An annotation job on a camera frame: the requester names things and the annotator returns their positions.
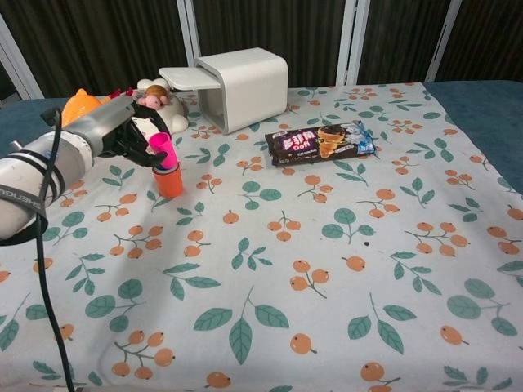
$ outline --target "white plush toy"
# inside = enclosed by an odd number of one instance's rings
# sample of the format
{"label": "white plush toy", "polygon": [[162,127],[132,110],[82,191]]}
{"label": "white plush toy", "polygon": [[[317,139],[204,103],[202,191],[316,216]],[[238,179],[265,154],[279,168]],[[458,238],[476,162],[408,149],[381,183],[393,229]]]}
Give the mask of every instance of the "white plush toy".
{"label": "white plush toy", "polygon": [[[156,110],[167,125],[169,133],[187,129],[189,122],[184,117],[183,105],[174,94],[169,93],[169,85],[165,79],[142,79],[137,84],[137,90],[139,93],[143,91],[138,103]],[[134,118],[134,121],[147,138],[157,132],[149,120]]]}

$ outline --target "dark curtain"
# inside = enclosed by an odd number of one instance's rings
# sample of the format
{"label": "dark curtain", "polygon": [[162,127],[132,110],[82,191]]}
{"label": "dark curtain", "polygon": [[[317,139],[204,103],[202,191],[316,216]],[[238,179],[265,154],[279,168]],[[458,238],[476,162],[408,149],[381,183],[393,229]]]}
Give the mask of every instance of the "dark curtain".
{"label": "dark curtain", "polygon": [[332,86],[344,0],[194,0],[202,56],[262,47],[288,64],[290,87]]}
{"label": "dark curtain", "polygon": [[0,12],[45,97],[109,94],[187,65],[175,0],[2,0]]}
{"label": "dark curtain", "polygon": [[523,82],[523,1],[463,0],[436,80]]}
{"label": "dark curtain", "polygon": [[358,83],[425,80],[449,3],[450,0],[372,0]]}

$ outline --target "bed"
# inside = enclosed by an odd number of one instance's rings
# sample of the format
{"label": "bed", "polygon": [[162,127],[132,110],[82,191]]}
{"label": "bed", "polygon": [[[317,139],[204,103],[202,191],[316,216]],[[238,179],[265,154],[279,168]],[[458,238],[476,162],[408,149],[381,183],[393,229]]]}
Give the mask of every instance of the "bed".
{"label": "bed", "polygon": [[[523,390],[522,91],[290,89],[284,114],[229,136],[180,94],[182,196],[98,159],[48,209],[47,276],[75,382]],[[63,103],[2,110],[4,139],[31,140],[39,113]],[[266,133],[355,118],[375,155],[271,166]],[[63,385],[33,246],[0,252],[0,385]]]}

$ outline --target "orange object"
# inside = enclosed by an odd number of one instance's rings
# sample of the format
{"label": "orange object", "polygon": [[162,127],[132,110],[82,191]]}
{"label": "orange object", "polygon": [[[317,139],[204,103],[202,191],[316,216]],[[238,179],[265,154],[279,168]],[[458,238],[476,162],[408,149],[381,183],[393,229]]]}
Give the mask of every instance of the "orange object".
{"label": "orange object", "polygon": [[181,181],[180,164],[172,170],[159,170],[153,168],[154,179],[158,186],[160,196],[164,198],[175,198],[183,192],[183,183]]}
{"label": "orange object", "polygon": [[100,105],[102,103],[95,96],[88,95],[80,88],[74,96],[69,98],[62,110],[62,127],[66,127]]}

